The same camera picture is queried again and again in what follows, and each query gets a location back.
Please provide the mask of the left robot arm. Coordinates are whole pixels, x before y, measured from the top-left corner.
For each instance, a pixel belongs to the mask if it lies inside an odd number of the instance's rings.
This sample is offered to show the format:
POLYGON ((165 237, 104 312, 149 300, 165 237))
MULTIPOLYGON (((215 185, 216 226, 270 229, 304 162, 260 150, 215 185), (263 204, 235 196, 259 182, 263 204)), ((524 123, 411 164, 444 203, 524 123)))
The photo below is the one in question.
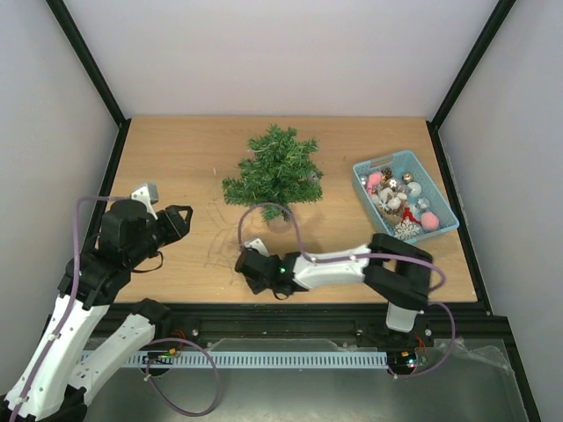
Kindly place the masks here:
POLYGON ((136 268, 190 231, 191 207, 155 211, 153 204, 138 193, 115 201, 102 216, 96 246, 68 263, 40 343, 24 373, 1 398, 3 421, 84 420, 101 388, 154 339, 170 310, 144 299, 86 360, 80 358, 136 268))

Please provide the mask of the clear string lights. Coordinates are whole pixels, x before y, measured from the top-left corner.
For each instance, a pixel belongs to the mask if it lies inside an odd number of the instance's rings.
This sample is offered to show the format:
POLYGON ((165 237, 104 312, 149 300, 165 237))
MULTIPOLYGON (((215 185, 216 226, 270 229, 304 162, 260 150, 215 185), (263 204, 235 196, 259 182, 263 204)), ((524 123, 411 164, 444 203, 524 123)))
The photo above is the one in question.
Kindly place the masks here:
POLYGON ((207 248, 204 261, 206 269, 220 270, 218 279, 224 281, 226 286, 236 284, 237 275, 234 264, 238 256, 237 227, 240 218, 240 210, 229 206, 223 198, 223 177, 221 168, 212 166, 211 185, 208 189, 209 198, 206 203, 205 212, 211 224, 211 239, 207 248))

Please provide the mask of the small green christmas tree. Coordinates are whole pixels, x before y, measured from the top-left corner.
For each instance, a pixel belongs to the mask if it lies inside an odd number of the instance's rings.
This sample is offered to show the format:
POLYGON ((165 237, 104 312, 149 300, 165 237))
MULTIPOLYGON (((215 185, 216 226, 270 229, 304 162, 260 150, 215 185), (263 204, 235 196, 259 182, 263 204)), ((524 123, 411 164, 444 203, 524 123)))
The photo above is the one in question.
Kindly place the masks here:
POLYGON ((312 159, 318 140, 296 137, 296 129, 273 124, 263 135, 249 139, 252 155, 238 162, 236 177, 222 181, 224 201, 242 207, 261 205, 265 222, 287 221, 292 205, 321 201, 324 173, 312 159))

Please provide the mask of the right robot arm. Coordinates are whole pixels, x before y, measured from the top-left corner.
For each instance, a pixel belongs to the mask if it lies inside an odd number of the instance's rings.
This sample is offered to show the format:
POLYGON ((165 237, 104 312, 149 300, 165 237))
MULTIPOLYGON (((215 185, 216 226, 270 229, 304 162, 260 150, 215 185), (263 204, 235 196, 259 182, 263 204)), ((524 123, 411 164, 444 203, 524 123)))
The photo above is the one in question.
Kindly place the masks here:
POLYGON ((270 255, 256 238, 245 243, 235 271, 254 294, 270 290, 280 300, 331 285, 370 287, 388 302, 385 337, 400 345, 412 337, 416 316, 428 305, 433 263, 424 250, 377 233, 368 244, 308 258, 300 251, 270 255))

